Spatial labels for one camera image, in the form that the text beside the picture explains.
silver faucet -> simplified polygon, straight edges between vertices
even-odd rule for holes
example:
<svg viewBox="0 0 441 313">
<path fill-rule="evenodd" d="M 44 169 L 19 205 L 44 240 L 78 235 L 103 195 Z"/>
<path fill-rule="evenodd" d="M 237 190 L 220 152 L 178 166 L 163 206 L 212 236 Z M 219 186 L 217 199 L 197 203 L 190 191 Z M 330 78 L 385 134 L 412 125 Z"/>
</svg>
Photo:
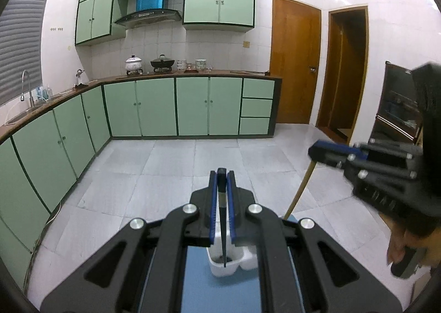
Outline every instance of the silver faucet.
<svg viewBox="0 0 441 313">
<path fill-rule="evenodd" d="M 29 85 L 29 103 L 30 103 L 30 107 L 34 107 L 34 98 L 32 97 L 32 89 L 30 87 L 30 76 L 28 71 L 25 69 L 23 70 L 23 74 L 21 75 L 21 97 L 20 97 L 20 101 L 24 102 L 25 101 L 25 96 L 23 94 L 23 86 L 25 84 L 25 74 L 28 76 L 28 85 Z"/>
</svg>

tile floor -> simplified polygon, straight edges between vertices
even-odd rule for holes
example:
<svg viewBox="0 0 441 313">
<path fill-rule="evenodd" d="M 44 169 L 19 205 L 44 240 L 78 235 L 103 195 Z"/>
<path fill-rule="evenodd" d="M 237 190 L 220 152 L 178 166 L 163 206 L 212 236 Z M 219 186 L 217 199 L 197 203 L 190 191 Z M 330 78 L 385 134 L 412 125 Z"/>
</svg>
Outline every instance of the tile floor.
<svg viewBox="0 0 441 313">
<path fill-rule="evenodd" d="M 310 125 L 278 124 L 271 139 L 111 141 L 95 158 L 51 224 L 37 253 L 28 297 L 36 307 L 131 218 L 163 218 L 208 184 L 210 170 L 234 170 L 240 187 L 283 215 L 309 164 L 307 149 L 325 134 Z M 406 307 L 415 275 L 396 279 L 386 266 L 389 230 L 351 196 L 337 170 L 316 166 L 297 204 L 367 267 Z"/>
</svg>

white pot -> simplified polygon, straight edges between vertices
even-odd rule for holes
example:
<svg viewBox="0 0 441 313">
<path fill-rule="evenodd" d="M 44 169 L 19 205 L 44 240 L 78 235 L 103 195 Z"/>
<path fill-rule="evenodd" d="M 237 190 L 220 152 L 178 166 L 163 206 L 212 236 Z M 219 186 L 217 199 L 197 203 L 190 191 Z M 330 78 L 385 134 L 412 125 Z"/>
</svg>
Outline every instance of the white pot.
<svg viewBox="0 0 441 313">
<path fill-rule="evenodd" d="M 126 60 L 126 71 L 134 72 L 135 70 L 142 69 L 142 59 L 132 55 L 131 58 Z"/>
</svg>

countertop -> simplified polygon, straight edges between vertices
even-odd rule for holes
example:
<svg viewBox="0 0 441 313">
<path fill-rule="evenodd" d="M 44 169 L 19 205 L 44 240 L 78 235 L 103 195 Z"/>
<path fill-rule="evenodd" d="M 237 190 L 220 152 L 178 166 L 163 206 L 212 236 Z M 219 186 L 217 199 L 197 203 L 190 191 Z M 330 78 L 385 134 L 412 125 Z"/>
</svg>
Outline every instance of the countertop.
<svg viewBox="0 0 441 313">
<path fill-rule="evenodd" d="M 84 93 L 90 89 L 99 87 L 103 84 L 111 83 L 122 83 L 133 80 L 144 80 L 144 79 L 155 79 L 155 78 L 175 78 L 175 77 L 243 77 L 243 78 L 253 78 L 253 79 L 264 79 L 264 80 L 281 80 L 280 77 L 273 76 L 263 76 L 262 74 L 238 74 L 232 73 L 229 70 L 212 70 L 208 73 L 183 73 L 183 72 L 172 72 L 170 74 L 143 74 L 135 76 L 117 76 L 117 77 L 107 77 L 102 79 L 95 79 L 87 83 L 87 87 L 84 88 L 73 88 L 70 91 L 66 91 L 60 97 L 52 100 L 48 104 L 41 105 L 38 109 L 29 113 L 25 117 L 21 118 L 14 124 L 0 126 L 0 144 L 3 143 L 8 137 L 13 133 L 18 131 L 20 128 L 25 126 L 28 122 L 42 116 L 63 102 Z"/>
</svg>

gray roller blind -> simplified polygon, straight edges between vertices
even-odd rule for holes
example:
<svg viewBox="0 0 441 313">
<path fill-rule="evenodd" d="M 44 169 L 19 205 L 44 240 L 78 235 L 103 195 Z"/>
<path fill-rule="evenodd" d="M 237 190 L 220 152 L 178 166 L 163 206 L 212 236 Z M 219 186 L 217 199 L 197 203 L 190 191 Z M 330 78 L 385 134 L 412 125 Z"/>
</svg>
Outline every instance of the gray roller blind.
<svg viewBox="0 0 441 313">
<path fill-rule="evenodd" d="M 46 0 L 9 0 L 0 15 L 0 105 L 21 94 L 27 69 L 32 88 L 41 85 L 41 26 Z"/>
</svg>

